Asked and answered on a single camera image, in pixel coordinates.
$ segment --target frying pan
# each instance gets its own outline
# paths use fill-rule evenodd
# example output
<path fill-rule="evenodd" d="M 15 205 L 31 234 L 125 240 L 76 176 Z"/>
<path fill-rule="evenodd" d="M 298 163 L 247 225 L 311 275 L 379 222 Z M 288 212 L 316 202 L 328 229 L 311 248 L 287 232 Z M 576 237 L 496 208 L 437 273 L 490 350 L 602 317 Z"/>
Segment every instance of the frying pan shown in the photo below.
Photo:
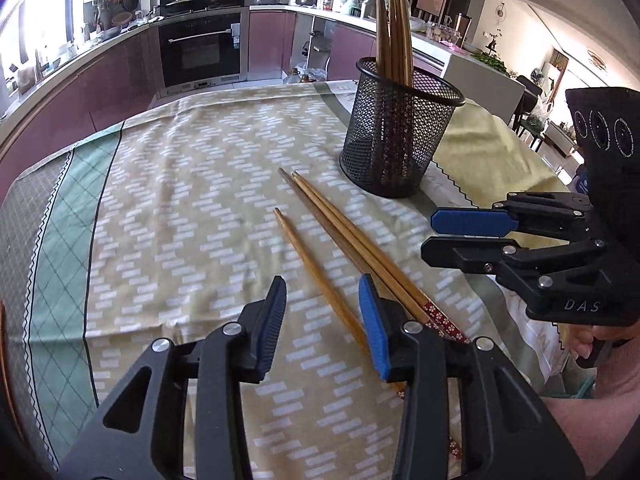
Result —
<path fill-rule="evenodd" d="M 138 8 L 139 2 L 140 0 L 122 0 L 122 6 L 125 8 L 125 10 L 133 12 Z"/>

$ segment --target black mesh cup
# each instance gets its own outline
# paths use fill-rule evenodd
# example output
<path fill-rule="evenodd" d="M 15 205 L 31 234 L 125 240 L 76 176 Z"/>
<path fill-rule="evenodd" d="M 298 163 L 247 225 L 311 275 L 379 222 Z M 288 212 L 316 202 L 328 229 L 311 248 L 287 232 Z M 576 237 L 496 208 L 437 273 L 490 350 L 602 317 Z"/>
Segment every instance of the black mesh cup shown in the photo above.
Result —
<path fill-rule="evenodd" d="M 409 88 L 379 76 L 374 57 L 363 57 L 356 66 L 360 81 L 340 167 L 365 191 L 385 198 L 411 196 L 453 110 L 465 98 L 455 86 L 418 67 Z"/>

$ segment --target oven handle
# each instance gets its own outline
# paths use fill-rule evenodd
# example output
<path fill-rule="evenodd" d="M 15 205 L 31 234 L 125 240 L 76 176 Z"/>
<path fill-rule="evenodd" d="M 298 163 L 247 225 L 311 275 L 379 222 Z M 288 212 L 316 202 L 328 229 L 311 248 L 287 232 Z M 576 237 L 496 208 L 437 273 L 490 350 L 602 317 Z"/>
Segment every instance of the oven handle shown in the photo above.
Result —
<path fill-rule="evenodd" d="M 168 40 L 169 43 L 177 43 L 178 41 L 192 40 L 193 38 L 202 38 L 203 36 L 216 36 L 218 34 L 231 34 L 231 29 L 219 30 L 217 32 L 207 32 L 206 34 L 196 34 L 195 36 L 187 36 L 186 38 L 178 38 L 177 40 Z"/>

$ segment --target plastic bag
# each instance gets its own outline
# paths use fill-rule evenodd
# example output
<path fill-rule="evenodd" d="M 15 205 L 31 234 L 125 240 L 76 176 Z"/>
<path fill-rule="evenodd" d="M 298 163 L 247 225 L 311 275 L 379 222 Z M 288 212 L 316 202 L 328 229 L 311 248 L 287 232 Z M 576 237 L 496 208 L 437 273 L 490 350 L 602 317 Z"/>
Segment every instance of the plastic bag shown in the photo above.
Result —
<path fill-rule="evenodd" d="M 546 129 L 546 123 L 548 122 L 553 109 L 553 101 L 547 102 L 538 96 L 538 104 L 534 106 L 525 122 L 537 132 L 543 132 Z"/>

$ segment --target zigzag trim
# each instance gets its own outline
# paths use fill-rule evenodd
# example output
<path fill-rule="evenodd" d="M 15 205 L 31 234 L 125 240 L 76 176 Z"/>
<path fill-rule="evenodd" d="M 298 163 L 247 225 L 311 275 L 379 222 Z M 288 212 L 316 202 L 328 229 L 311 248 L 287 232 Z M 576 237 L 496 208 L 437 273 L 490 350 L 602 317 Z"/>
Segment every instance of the zigzag trim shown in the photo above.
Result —
<path fill-rule="evenodd" d="M 453 179 L 449 176 L 449 173 L 446 173 L 446 172 L 445 172 L 445 171 L 440 167 L 440 165 L 439 165 L 435 160 L 431 159 L 431 161 L 436 165 L 436 168 L 438 168 L 438 169 L 442 172 L 442 174 L 443 174 L 444 176 L 446 176 L 446 177 L 447 177 L 447 178 L 452 182 L 452 184 L 458 188 L 458 191 L 460 192 L 460 194 L 461 194 L 462 196 L 464 196 L 467 200 L 469 200 L 469 203 L 470 203 L 473 207 L 478 207 L 478 206 L 477 206 L 476 204 L 474 204 L 474 203 L 473 203 L 473 201 L 472 201 L 472 200 L 471 200 L 471 199 L 466 195 L 466 193 L 465 193 L 464 191 L 462 191 L 462 189 L 461 189 L 461 188 L 460 188 L 460 186 L 456 183 L 456 181 L 455 181 L 455 180 L 453 180 Z"/>
<path fill-rule="evenodd" d="M 33 361 L 31 357 L 31 345 L 29 343 L 30 335 L 31 335 L 31 317 L 33 316 L 33 294 L 35 288 L 35 273 L 38 267 L 38 256 L 40 254 L 40 248 L 42 246 L 42 240 L 44 238 L 44 233 L 49 223 L 49 218 L 51 216 L 51 211 L 53 210 L 53 204 L 56 201 L 56 196 L 58 195 L 58 191 L 60 190 L 60 185 L 62 181 L 65 179 L 66 172 L 71 166 L 71 160 L 73 159 L 74 152 L 71 150 L 66 156 L 66 161 L 60 170 L 60 174 L 58 175 L 58 179 L 56 180 L 56 185 L 51 191 L 51 195 L 49 196 L 49 201 L 47 202 L 47 207 L 42 215 L 42 220 L 40 221 L 40 226 L 38 228 L 38 232 L 36 233 L 36 238 L 33 245 L 33 253 L 31 255 L 31 265 L 29 266 L 29 273 L 27 276 L 27 291 L 25 293 L 24 300 L 24 322 L 22 323 L 22 345 L 24 348 L 24 361 L 25 361 L 25 371 L 27 372 L 27 380 L 29 387 L 29 395 L 31 397 L 31 405 L 33 407 L 33 415 L 36 418 L 36 426 L 40 431 L 40 436 L 44 443 L 44 447 L 47 450 L 47 454 L 49 455 L 49 459 L 53 462 L 54 468 L 56 471 L 59 469 L 60 464 L 58 463 L 58 458 L 56 457 L 56 453 L 51 446 L 51 442 L 49 440 L 49 435 L 47 434 L 47 428 L 44 425 L 42 420 L 42 413 L 40 411 L 40 405 L 37 399 L 37 393 L 35 390 L 35 378 L 33 377 Z"/>

